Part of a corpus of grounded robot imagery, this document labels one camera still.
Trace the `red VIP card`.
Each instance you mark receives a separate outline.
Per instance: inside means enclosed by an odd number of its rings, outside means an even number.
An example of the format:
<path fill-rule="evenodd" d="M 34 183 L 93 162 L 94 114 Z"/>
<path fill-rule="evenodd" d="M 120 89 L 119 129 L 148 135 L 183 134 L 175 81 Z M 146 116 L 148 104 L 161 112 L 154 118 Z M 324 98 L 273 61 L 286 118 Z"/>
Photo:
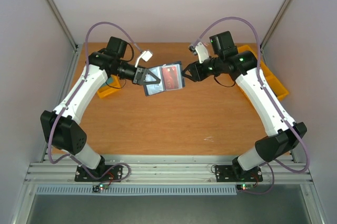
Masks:
<path fill-rule="evenodd" d="M 166 91 L 179 90 L 183 87 L 181 67 L 179 64 L 162 66 L 161 72 L 164 89 Z"/>

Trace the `blue leather card holder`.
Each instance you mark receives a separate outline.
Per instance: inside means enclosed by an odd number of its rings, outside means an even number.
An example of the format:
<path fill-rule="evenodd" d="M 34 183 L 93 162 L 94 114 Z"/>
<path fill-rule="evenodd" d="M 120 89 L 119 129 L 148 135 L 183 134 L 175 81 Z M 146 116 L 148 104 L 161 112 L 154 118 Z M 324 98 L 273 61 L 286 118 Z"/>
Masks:
<path fill-rule="evenodd" d="M 152 67 L 149 70 L 160 79 L 160 83 L 145 85 L 144 93 L 146 96 L 156 95 L 165 91 L 180 90 L 185 87 L 181 61 Z"/>

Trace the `teal credit card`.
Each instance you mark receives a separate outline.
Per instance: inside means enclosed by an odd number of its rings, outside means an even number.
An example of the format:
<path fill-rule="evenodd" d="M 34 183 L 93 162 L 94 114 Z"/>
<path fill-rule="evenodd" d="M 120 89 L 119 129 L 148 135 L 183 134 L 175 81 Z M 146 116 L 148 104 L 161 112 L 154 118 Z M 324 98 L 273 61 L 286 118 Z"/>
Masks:
<path fill-rule="evenodd" d="M 117 76 L 112 75 L 112 76 L 108 79 L 108 83 L 109 83 L 109 84 L 114 84 L 114 83 L 116 83 L 116 82 L 118 82 L 118 77 L 117 77 Z"/>

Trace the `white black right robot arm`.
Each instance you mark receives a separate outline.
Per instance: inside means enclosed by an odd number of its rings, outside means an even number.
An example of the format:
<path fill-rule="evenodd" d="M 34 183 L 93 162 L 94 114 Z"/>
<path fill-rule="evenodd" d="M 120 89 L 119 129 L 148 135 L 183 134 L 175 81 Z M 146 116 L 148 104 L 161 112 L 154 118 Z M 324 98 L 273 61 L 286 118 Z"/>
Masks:
<path fill-rule="evenodd" d="M 210 57 L 202 42 L 189 46 L 198 60 L 189 64 L 182 75 L 193 82 L 201 82 L 209 76 L 228 74 L 255 108 L 266 137 L 256 141 L 253 148 L 232 161 L 234 177 L 244 180 L 259 165 L 293 150 L 306 134 L 307 127 L 303 122 L 297 123 L 285 111 L 258 66 L 254 53 L 240 51 L 229 31 L 211 36 L 210 43 L 215 57 Z"/>

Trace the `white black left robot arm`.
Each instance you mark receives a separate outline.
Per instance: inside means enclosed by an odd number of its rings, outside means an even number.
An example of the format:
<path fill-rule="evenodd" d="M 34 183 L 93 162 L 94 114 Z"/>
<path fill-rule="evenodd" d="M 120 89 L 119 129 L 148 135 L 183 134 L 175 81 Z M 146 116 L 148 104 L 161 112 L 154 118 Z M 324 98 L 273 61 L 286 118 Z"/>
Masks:
<path fill-rule="evenodd" d="M 41 115 L 48 147 L 75 158 L 88 168 L 87 174 L 94 181 L 105 177 L 106 167 L 101 164 L 102 157 L 86 142 L 87 135 L 80 122 L 95 93 L 112 75 L 142 86 L 161 82 L 149 69 L 123 59 L 129 46 L 127 41 L 110 37 L 105 48 L 87 57 L 80 78 L 63 101 L 53 111 L 44 111 Z"/>

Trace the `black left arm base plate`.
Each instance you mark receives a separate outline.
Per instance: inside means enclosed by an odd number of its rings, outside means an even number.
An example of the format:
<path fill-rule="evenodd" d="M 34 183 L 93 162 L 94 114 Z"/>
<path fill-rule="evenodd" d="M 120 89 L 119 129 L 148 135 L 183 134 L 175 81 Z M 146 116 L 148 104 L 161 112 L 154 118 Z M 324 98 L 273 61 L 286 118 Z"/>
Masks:
<path fill-rule="evenodd" d="M 77 167 L 75 172 L 75 182 L 103 182 L 117 181 L 120 182 L 124 174 L 122 165 L 101 165 L 97 169 L 92 170 L 83 167 Z"/>

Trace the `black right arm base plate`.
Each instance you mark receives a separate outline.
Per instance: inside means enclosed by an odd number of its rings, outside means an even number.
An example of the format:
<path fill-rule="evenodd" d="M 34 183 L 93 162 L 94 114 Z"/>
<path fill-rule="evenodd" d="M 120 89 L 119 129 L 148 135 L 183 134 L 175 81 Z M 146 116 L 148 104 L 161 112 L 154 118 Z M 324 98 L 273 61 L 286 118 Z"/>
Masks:
<path fill-rule="evenodd" d="M 215 177 L 217 182 L 262 182 L 262 171 L 254 167 L 244 171 L 240 167 L 235 170 L 231 165 L 216 165 Z"/>

